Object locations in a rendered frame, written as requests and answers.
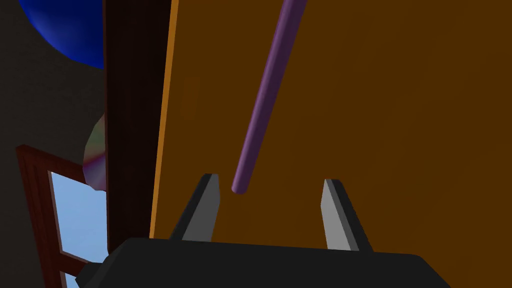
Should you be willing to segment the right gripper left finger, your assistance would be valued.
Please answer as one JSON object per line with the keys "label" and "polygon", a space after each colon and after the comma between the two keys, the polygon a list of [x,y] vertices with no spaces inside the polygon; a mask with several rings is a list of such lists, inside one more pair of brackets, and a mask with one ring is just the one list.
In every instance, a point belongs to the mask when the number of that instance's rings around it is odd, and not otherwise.
{"label": "right gripper left finger", "polygon": [[211,242],[219,206],[219,176],[206,173],[200,178],[169,239]]}

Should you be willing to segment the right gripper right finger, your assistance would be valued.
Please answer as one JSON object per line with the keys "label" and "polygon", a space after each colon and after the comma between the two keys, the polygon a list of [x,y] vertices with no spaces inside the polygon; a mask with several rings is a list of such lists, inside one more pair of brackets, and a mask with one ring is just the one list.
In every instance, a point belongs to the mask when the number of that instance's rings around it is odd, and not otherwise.
{"label": "right gripper right finger", "polygon": [[338,179],[325,179],[320,209],[325,241],[330,250],[372,252],[356,210]]}

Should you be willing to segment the orange-brown door leaf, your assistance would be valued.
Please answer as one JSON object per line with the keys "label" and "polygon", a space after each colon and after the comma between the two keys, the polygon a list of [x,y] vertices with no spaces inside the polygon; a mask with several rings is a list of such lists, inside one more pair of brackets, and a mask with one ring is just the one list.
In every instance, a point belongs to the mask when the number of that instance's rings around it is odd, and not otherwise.
{"label": "orange-brown door leaf", "polygon": [[214,241],[325,249],[338,179],[375,251],[451,288],[512,288],[512,0],[308,0],[237,195],[282,3],[172,0],[150,237],[212,173]]}

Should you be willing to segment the grey iridescent round object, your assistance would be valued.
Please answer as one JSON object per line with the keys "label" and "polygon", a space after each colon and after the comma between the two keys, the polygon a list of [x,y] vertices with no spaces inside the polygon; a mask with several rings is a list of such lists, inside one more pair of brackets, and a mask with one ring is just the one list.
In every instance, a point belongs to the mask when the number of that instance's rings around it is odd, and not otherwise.
{"label": "grey iridescent round object", "polygon": [[94,125],[83,153],[85,183],[96,191],[107,190],[105,115]]}

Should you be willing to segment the blue ball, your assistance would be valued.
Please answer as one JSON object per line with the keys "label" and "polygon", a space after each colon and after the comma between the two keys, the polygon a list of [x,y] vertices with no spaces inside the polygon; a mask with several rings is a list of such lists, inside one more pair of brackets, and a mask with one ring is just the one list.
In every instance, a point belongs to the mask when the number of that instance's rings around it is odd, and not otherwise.
{"label": "blue ball", "polygon": [[31,25],[67,58],[104,68],[103,0],[19,0]]}

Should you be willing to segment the window with red-brown frame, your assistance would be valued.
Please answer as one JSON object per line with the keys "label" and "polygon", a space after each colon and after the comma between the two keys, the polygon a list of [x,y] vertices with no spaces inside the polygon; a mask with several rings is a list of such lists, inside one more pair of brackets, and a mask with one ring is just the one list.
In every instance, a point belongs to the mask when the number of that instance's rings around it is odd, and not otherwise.
{"label": "window with red-brown frame", "polygon": [[80,164],[28,145],[16,149],[44,288],[78,288],[88,262],[107,252],[106,194]]}

